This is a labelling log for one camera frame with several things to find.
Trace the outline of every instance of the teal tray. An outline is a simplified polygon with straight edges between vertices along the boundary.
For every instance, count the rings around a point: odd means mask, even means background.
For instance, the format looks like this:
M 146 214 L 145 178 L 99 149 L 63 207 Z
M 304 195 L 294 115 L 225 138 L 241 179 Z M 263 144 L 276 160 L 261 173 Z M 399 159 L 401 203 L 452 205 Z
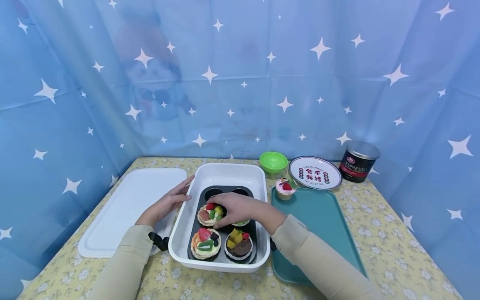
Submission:
M 290 200 L 284 201 L 277 197 L 274 187 L 271 196 L 272 205 L 276 209 L 286 215 L 295 216 L 310 232 L 323 239 L 367 277 L 340 206 L 331 192 L 298 188 Z M 279 279 L 289 283 L 313 285 L 300 268 L 292 265 L 279 251 L 274 251 L 272 256 L 273 271 Z

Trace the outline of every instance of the human hand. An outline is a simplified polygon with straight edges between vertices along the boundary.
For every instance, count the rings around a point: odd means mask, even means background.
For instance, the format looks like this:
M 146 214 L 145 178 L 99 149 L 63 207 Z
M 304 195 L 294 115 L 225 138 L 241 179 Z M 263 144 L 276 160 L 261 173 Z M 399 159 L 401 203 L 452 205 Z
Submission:
M 138 218 L 135 225 L 145 224 L 155 227 L 155 225 L 171 211 L 178 208 L 184 201 L 190 200 L 192 197 L 185 195 L 185 193 L 188 191 L 188 184 L 194 177 L 195 175 L 191 175 L 147 208 L 140 218 Z
M 262 204 L 265 204 L 265 202 L 234 192 L 215 195 L 208 199 L 207 203 L 216 203 L 228 211 L 227 215 L 214 225 L 215 229 L 253 219 L 253 212 L 258 211 Z

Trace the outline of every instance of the plate rim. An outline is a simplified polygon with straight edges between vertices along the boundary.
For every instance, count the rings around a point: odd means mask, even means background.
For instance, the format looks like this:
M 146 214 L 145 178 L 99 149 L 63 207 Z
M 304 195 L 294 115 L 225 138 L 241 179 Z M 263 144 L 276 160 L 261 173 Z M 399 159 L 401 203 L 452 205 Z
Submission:
M 339 187 L 342 184 L 343 177 L 342 177 L 342 173 L 340 173 L 340 170 L 337 167 L 335 167 L 335 165 L 332 164 L 331 162 L 329 162 L 329 161 L 327 161 L 323 158 L 319 158 L 319 157 L 315 157 L 315 156 L 299 156 L 299 157 L 296 157 L 296 158 L 294 158 L 290 161 L 290 163 L 288 164 L 288 172 L 289 172 L 290 176 L 292 176 L 295 180 L 297 180 L 297 178 L 292 174 L 292 163 L 294 161 L 298 160 L 298 159 L 301 159 L 301 158 L 315 158 L 315 159 L 319 159 L 321 161 L 324 161 L 325 163 L 331 165 L 336 170 L 336 172 L 338 173 L 338 176 L 340 177 L 340 181 L 338 182 L 338 184 L 336 186 L 332 187 L 332 188 L 321 189 L 321 188 L 314 188 L 314 187 L 306 186 L 307 188 L 314 189 L 314 190 L 319 190 L 319 191 L 331 191 L 333 189 L 336 189 L 337 187 Z

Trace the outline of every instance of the black clip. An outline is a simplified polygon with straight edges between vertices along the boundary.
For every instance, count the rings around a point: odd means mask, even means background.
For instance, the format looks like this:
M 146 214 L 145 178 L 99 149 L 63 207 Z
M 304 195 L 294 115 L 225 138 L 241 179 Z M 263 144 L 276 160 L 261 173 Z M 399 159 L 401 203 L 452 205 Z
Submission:
M 150 232 L 148 234 L 148 237 L 152 240 L 153 244 L 157 246 L 161 251 L 168 250 L 168 240 L 170 239 L 169 237 L 162 238 L 155 232 Z
M 276 251 L 276 245 L 272 238 L 270 238 L 270 250 Z

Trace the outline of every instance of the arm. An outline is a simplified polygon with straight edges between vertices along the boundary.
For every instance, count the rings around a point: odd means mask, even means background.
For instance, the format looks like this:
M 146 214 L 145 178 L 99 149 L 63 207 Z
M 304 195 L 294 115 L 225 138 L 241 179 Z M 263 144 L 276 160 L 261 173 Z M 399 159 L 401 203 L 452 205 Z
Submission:
M 149 225 L 130 227 L 123 236 L 117 251 L 100 274 L 89 300 L 132 300 L 136 298 L 142 272 L 147 263 L 153 242 Z
M 272 240 L 327 299 L 383 299 L 367 278 L 294 216 L 284 215 L 280 220 L 283 223 L 274 230 Z

